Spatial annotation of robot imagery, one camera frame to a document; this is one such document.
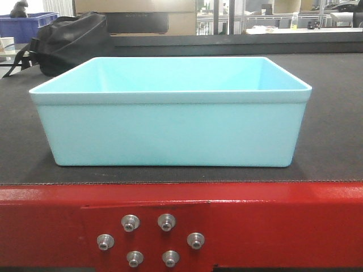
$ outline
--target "black conveyor belt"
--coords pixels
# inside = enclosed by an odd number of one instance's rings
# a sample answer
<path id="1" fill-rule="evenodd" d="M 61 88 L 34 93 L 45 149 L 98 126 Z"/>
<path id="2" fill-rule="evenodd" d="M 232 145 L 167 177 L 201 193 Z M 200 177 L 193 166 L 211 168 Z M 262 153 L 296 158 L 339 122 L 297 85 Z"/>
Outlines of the black conveyor belt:
<path id="1" fill-rule="evenodd" d="M 49 79 L 35 66 L 0 80 L 0 184 L 362 181 L 363 54 L 268 57 L 313 87 L 290 167 L 59 167 L 28 94 Z"/>

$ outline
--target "workbench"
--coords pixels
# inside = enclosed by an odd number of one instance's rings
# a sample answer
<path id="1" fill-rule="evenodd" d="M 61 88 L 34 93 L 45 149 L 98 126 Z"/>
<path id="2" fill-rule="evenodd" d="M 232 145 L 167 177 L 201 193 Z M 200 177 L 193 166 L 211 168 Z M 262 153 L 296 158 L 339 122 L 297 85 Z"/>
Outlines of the workbench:
<path id="1" fill-rule="evenodd" d="M 286 168 L 60 167 L 28 93 L 50 78 L 33 66 L 1 79 L 0 266 L 362 268 L 363 54 L 267 57 L 313 87 Z M 140 226 L 126 232 L 130 214 Z M 176 218 L 171 231 L 162 214 Z M 187 244 L 194 232 L 200 249 Z M 115 240 L 105 251 L 102 234 Z M 138 268 L 126 260 L 133 250 Z M 173 268 L 167 250 L 180 255 Z"/>

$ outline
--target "plastic bin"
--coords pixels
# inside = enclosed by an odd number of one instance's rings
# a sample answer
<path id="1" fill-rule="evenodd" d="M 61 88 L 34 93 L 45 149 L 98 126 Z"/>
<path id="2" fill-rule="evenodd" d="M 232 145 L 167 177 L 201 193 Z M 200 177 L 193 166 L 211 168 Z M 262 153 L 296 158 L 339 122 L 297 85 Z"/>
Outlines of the plastic bin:
<path id="1" fill-rule="evenodd" d="M 30 90 L 59 165 L 286 167 L 310 93 L 264 57 L 94 58 Z"/>
<path id="2" fill-rule="evenodd" d="M 36 37 L 40 27 L 57 19 L 58 12 L 41 12 L 28 14 L 28 18 L 10 18 L 0 15 L 0 36 L 14 37 L 16 44 L 26 44 Z"/>

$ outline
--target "red metal beam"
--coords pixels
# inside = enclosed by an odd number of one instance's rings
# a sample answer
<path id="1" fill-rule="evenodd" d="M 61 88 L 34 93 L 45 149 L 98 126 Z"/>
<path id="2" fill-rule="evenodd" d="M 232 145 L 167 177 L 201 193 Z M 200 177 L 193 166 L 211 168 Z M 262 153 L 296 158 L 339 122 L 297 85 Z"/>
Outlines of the red metal beam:
<path id="1" fill-rule="evenodd" d="M 157 217 L 171 213 L 168 233 Z M 137 214 L 126 233 L 120 220 Z M 173 271 L 218 267 L 363 267 L 363 182 L 34 185 L 0 187 L 0 266 L 165 271 L 161 254 L 180 253 Z M 201 232 L 200 250 L 187 235 Z M 97 235 L 115 246 L 101 252 Z"/>

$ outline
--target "bolt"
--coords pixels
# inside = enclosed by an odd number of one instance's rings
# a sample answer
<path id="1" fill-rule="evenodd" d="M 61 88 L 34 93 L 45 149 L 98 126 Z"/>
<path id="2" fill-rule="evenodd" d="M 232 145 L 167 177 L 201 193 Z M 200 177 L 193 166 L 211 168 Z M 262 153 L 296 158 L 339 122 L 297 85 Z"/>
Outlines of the bolt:
<path id="1" fill-rule="evenodd" d="M 129 214 L 122 218 L 121 224 L 123 225 L 126 232 L 132 232 L 138 228 L 140 225 L 140 220 L 137 218 L 137 216 Z"/>
<path id="2" fill-rule="evenodd" d="M 162 259 L 167 267 L 174 267 L 179 262 L 180 256 L 178 252 L 169 250 L 164 252 Z"/>
<path id="3" fill-rule="evenodd" d="M 187 242 L 192 249 L 201 249 L 205 242 L 205 238 L 203 234 L 194 232 L 188 235 Z"/>
<path id="4" fill-rule="evenodd" d="M 171 214 L 162 214 L 158 218 L 158 225 L 163 231 L 171 231 L 175 227 L 176 219 Z"/>
<path id="5" fill-rule="evenodd" d="M 113 247 L 115 240 L 109 234 L 102 234 L 97 237 L 98 248 L 102 251 L 107 251 Z"/>
<path id="6" fill-rule="evenodd" d="M 143 262 L 143 255 L 139 251 L 131 251 L 127 254 L 127 261 L 129 262 L 129 266 L 135 268 L 139 266 Z"/>

